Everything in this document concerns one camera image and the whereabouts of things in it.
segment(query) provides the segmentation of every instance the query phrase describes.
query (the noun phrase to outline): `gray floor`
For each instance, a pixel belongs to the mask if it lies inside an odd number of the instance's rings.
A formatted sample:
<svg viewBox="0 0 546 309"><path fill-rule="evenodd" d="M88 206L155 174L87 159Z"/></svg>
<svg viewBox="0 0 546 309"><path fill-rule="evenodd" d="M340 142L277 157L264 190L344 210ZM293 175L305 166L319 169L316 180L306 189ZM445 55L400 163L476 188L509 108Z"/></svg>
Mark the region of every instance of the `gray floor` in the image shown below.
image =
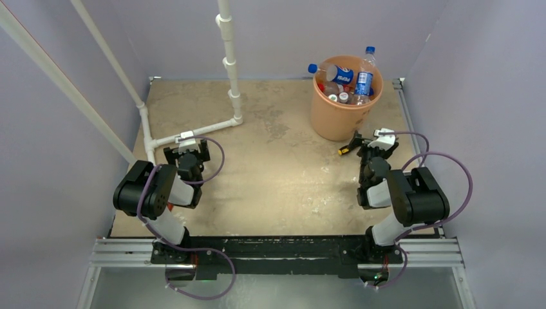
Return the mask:
<svg viewBox="0 0 546 309"><path fill-rule="evenodd" d="M242 80L242 126L209 133L226 153L220 175L206 183L196 209L173 214L193 235L362 234L392 210L365 211L356 200L359 158L340 157L344 142L317 135L310 125L311 80ZM361 133L387 127L405 130L398 95L387 80L383 96ZM162 138L232 116L227 81L154 81L147 100L152 136ZM389 159L400 168L414 155L411 140L400 136ZM204 176L220 163L210 145ZM134 153L146 159L142 128ZM156 161L166 163L162 148ZM118 212L112 236L149 236L136 219Z"/></svg>

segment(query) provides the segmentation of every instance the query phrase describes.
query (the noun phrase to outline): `trash bin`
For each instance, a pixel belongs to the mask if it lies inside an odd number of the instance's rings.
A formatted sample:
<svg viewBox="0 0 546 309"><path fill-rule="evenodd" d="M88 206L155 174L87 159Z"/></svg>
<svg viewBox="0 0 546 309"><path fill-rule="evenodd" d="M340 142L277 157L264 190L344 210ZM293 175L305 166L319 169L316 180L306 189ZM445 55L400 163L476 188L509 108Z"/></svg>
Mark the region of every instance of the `trash bin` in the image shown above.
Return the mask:
<svg viewBox="0 0 546 309"><path fill-rule="evenodd" d="M350 68L355 73L359 71L362 59L357 56L340 55L325 60L337 66ZM373 73L373 95L365 105L347 105L330 100L317 86L313 78L313 99L311 102L311 126L327 140L342 141L353 136L368 118L372 107L377 103L383 92L383 78L377 68L370 66Z"/></svg>

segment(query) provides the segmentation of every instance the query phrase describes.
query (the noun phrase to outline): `wall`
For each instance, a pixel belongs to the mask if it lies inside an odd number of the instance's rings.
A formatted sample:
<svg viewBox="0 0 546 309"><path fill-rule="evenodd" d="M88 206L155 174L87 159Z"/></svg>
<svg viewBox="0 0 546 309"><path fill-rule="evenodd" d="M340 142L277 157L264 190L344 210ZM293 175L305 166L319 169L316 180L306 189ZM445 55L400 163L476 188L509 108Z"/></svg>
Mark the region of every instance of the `wall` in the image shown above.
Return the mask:
<svg viewBox="0 0 546 309"><path fill-rule="evenodd" d="M137 109L70 2L3 1L132 147ZM74 308L127 163L2 28L0 76L2 307Z"/></svg>
<svg viewBox="0 0 546 309"><path fill-rule="evenodd" d="M148 75L224 79L216 1L111 0ZM447 0L231 1L244 79L308 76L310 62L377 47L385 79L409 72Z"/></svg>
<svg viewBox="0 0 546 309"><path fill-rule="evenodd" d="M404 83L413 124L468 165L475 191L447 226L480 308L543 308L546 249L543 1L452 0ZM428 164L452 208L455 164Z"/></svg>

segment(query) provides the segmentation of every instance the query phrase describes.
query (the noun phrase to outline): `cable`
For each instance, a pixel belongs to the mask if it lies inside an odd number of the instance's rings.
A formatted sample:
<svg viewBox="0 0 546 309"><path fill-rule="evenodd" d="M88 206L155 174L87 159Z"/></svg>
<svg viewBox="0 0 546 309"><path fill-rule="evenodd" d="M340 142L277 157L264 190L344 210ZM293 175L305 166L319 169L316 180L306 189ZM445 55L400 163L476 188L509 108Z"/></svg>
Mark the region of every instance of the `cable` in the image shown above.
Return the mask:
<svg viewBox="0 0 546 309"><path fill-rule="evenodd" d="M427 153L430 150L430 142L428 141L428 138L424 134L421 134L421 133L418 133L418 132L394 131L394 132L379 132L378 134L379 135L405 135L405 134L408 134L408 135L420 136L422 139L425 140L425 144L426 144L425 152ZM421 163L419 163L419 167L423 166L423 164L425 163L425 160L426 160L426 155L423 156L423 160L421 161Z"/></svg>
<svg viewBox="0 0 546 309"><path fill-rule="evenodd" d="M201 301L212 301L213 299L221 298L222 296L227 294L227 292L229 292L229 290L231 290L231 288L233 287L233 284L235 283L235 279L236 279L236 276L237 276L236 273L235 273L235 265L233 265L233 262L231 261L231 259L225 253L223 253L222 251L216 250L214 248L181 248L181 247L175 245L174 243L171 243L170 241L166 240L163 236L161 236L161 234L159 234L159 232L157 232L152 226L149 225L148 221L141 214L142 204L144 204L144 198L146 197L146 194L147 194L147 192L148 192L148 190L150 188L150 184L151 184L151 181L152 181L154 175L156 174L157 170L159 170L160 167L161 167L161 164L154 166L154 168L150 172L150 175L148 176L148 179L146 180L146 184L144 185L144 188L142 189L142 194L140 195L140 198L138 199L138 206L136 207L136 216L139 218L140 221L142 221L142 223L144 223L144 225L148 228L148 230L157 239L159 239L160 241L162 241L163 243L165 243L169 247L171 247L171 248L173 248L175 250L182 251L182 252L211 251L211 252L218 253L219 255L221 255L222 257L224 257L227 260L227 262L229 263L229 266L231 267L231 271L233 273L233 276L231 277L231 282L229 283L229 286L222 293L214 295L214 296L200 296L200 295L195 295L195 294L188 293L188 292L185 292L183 290L180 290L177 287L173 286L169 282L169 280L167 278L167 274L165 273L165 281L167 282L167 286L170 289L174 290L175 292L181 293L183 295L189 296L189 297L194 298L194 299L199 299Z"/></svg>
<svg viewBox="0 0 546 309"><path fill-rule="evenodd" d="M406 271L406 267L408 266L408 253L406 251L404 251L404 249L402 249L402 247L398 244L398 242L402 238L406 237L407 235L409 235L414 230L422 230L422 229L428 229L428 228L431 228L431 227L438 227L438 226L443 225L443 224L445 224L447 222L450 222L451 220L455 219L455 217L457 217L466 208L466 206L468 205L468 202L470 201L470 197L472 197L472 192L474 191L474 181L472 180L472 175L470 175L470 172L468 171L468 168L461 161L459 161L455 157L451 156L450 154L439 153L439 152L436 152L436 151L427 151L425 153L416 154L415 156L411 157L411 159L409 159L406 162L406 164L404 164L404 166L402 166L402 170L405 170L408 167L408 165L410 163L412 163L415 159L417 159L417 158L419 158L421 156L428 156L428 155L443 156L444 158L448 158L448 159L454 161L455 163L457 163L461 167L461 169L463 170L463 172L465 173L465 175L466 175L466 177L468 179L468 192L466 194L466 198L462 202L459 209L457 209L457 211L455 211L451 216L447 217L445 220L438 221L438 222L433 223L431 225L423 225L423 226L419 226L419 227L409 229L409 230L407 230L406 232L403 232L402 234L400 234L398 237L396 237L394 239L395 247L397 247L404 254L404 264L402 265L402 269L400 270L398 275L396 277L394 277L394 279L389 280L385 285L376 286L375 287L376 289L387 288L387 287L393 285L396 281L398 281L400 279L402 274Z"/></svg>
<svg viewBox="0 0 546 309"><path fill-rule="evenodd" d="M210 138L210 137L206 137L206 136L190 136L190 137L186 137L186 138L181 138L181 139L179 139L178 141L179 141L179 142L183 142L183 141L185 141L185 140L192 140L192 139L208 140L208 141L210 141L210 142L216 144L216 145L218 146L218 148L220 149L220 152L222 153L222 160L221 160L221 162L220 162L220 166L219 166L218 170L216 170L216 172L214 172L214 174L212 174L212 176L208 177L208 178L205 179L205 180L200 180L199 182L187 182L187 181L185 181L185 180L182 180L183 183L185 183L185 184L187 184L187 185L202 185L203 183L208 182L209 180L212 180L214 177L216 177L216 176L220 173L220 171L221 171L221 169L222 169L222 167L223 167L223 163L224 163L224 161L225 161L225 153L223 152L223 148L222 148L222 146L220 145L220 143L218 143L217 141L215 141L214 139L212 139L212 138Z"/></svg>

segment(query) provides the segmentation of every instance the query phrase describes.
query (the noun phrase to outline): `purple cable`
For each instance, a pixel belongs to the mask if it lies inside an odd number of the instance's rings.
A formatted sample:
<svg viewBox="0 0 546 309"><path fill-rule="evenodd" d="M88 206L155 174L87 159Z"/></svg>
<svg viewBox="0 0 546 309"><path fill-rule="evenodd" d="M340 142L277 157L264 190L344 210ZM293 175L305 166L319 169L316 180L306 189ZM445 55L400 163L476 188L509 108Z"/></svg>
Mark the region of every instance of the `purple cable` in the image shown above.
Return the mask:
<svg viewBox="0 0 546 309"><path fill-rule="evenodd" d="M406 267L408 266L408 253L406 251L404 251L404 249L402 249L402 247L399 244L397 244L400 241L400 239L406 237L407 235L409 235L414 230L422 230L422 229L428 229L428 228L431 228L431 227L438 227L438 226L440 226L442 224L445 224L445 223L455 219L455 217L457 217L466 208L466 206L468 205L468 202L470 201L470 197L472 197L472 192L474 191L474 181L472 180L472 176L470 175L470 172L468 171L468 168L466 168L466 166L461 161L459 161L455 157L451 156L450 154L439 153L439 152L436 152L436 151L427 151L425 153L416 154L411 159L409 159L406 162L406 164L404 164L404 166L402 167L402 170L405 170L408 167L408 165L410 163L412 163L415 159L417 159L417 158L419 158L421 156L427 156L427 155L443 156L443 157L448 158L448 159L454 161L455 163L457 163L461 167L463 172L466 174L466 177L468 179L468 193L466 194L466 198L462 202L461 207L459 207L459 209L457 209L456 212L454 212L451 216L447 217L445 220L438 221L437 223L433 223L431 225L423 225L421 227L416 227L414 229L409 229L409 230L407 230L406 232L403 232L402 234L400 234L400 236L398 236L398 237L396 237L394 239L395 246L404 254L404 264L402 265L402 269L400 269L400 272L398 273L398 275L396 277L394 277L394 279L389 280L385 285L378 286L377 288L387 288L387 287L393 285L396 281L398 281L398 279L400 279L402 274L406 271Z"/></svg>
<svg viewBox="0 0 546 309"><path fill-rule="evenodd" d="M430 143L428 141L428 138L424 134L421 134L421 133L418 133L418 132L412 132L412 131L379 132L379 135L405 135L405 134L417 135L417 136L422 137L425 140L425 144L426 144L425 152L427 153L429 151ZM426 155L423 156L423 161L421 161L421 163L419 163L419 167L423 166L423 164L425 163L425 160L426 160Z"/></svg>
<svg viewBox="0 0 546 309"><path fill-rule="evenodd" d="M225 161L225 153L223 152L223 148L222 148L222 146L220 145L220 143L218 143L217 141L213 140L213 139L210 138L210 137L206 137L206 136L190 136L190 137L186 137L186 138L181 138L181 139L179 139L178 141L179 141L179 142L183 142L183 141L185 141L185 140L192 140L192 139L208 140L208 141L210 141L210 142L216 144L216 145L218 146L218 148L220 149L220 152L222 153L222 161L220 162L220 166L219 166L218 170L216 170L216 172L214 172L214 174L212 174L212 176L208 177L208 178L205 179L205 180L201 180L201 181L199 181L199 182L187 182L187 181L185 181L185 180L182 180L182 182L185 183L185 184L187 184L187 185L202 185L203 183L208 182L209 180L213 179L214 177L216 177L216 176L220 173L220 171L221 171L221 169L222 169L222 167L223 167L223 163L224 163L224 161Z"/></svg>
<svg viewBox="0 0 546 309"><path fill-rule="evenodd" d="M231 271L233 273L233 276L231 277L231 282L229 283L229 286L222 293L214 295L214 296L199 296L199 295L195 295L195 294L188 293L188 292L185 292L183 290L180 290L177 287L173 286L169 282L169 280L167 278L167 274L165 273L165 281L167 282L167 286L170 289L174 290L175 292L178 292L178 293L181 293L183 295L192 297L194 299L199 299L201 301L212 301L214 299L221 298L222 296L227 294L227 292L229 292L229 290L231 290L231 288L233 287L233 284L235 283L235 279L236 279L235 265L233 265L233 262L231 261L231 259L225 253L223 253L222 251L216 250L214 248L181 248L181 247L175 245L174 243L171 243L170 241L166 240L163 236L161 236L153 227L149 226L148 221L140 213L142 211L142 205L144 204L144 198L146 198L146 194L148 193L148 190L150 188L150 183L151 183L155 173L157 172L157 170L159 170L160 166L161 166L161 164L154 166L154 168L150 172L150 175L148 176L148 179L146 180L146 184L144 185L144 188L142 189L142 194L140 195L140 198L138 199L138 206L136 207L136 216L139 218L140 221L142 221L142 223L144 223L144 225L148 228L148 230L155 237L157 237L160 241L163 241L169 247L171 247L171 248L173 248L175 250L182 251L182 252L211 251L211 252L218 253L219 255L221 255L222 257L224 257L227 260L227 262L229 263L229 266L231 267Z"/></svg>

